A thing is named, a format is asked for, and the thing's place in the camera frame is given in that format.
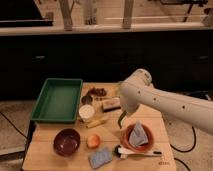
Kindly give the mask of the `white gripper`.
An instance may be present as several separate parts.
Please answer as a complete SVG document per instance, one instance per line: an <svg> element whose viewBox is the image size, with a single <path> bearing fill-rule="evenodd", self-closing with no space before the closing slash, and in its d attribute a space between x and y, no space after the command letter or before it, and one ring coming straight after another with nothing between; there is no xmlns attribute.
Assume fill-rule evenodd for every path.
<svg viewBox="0 0 213 171"><path fill-rule="evenodd" d="M127 116L131 116L133 113L135 113L138 110L139 104L129 102L129 101L122 101L121 108L126 113ZM131 117L126 117L124 121L125 123L124 125L126 126L131 124L132 123L131 119L132 119Z"/></svg>

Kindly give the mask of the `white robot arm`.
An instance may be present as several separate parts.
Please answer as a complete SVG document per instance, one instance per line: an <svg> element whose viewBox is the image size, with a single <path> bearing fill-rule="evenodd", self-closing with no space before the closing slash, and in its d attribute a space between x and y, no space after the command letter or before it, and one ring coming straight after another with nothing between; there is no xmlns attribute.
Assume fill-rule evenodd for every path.
<svg viewBox="0 0 213 171"><path fill-rule="evenodd" d="M213 102L162 91L151 86L151 74L137 69L119 85L122 110L128 115L141 104L172 115L213 135Z"/></svg>

